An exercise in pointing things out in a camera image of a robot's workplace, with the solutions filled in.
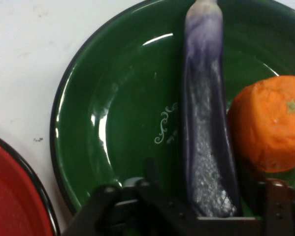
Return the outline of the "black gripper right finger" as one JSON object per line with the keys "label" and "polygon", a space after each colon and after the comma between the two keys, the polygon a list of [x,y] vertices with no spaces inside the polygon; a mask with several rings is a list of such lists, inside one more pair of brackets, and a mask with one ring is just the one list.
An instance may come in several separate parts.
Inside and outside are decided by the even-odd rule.
{"label": "black gripper right finger", "polygon": [[295,190],[284,181],[258,181],[262,236],[295,236]]}

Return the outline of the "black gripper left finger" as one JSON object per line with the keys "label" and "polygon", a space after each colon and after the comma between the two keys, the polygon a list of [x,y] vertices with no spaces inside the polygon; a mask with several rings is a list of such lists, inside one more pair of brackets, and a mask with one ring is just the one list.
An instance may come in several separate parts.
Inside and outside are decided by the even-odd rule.
{"label": "black gripper left finger", "polygon": [[145,177],[133,186],[101,185],[75,215],[65,236],[195,236],[196,221],[158,185],[156,163],[148,158]]}

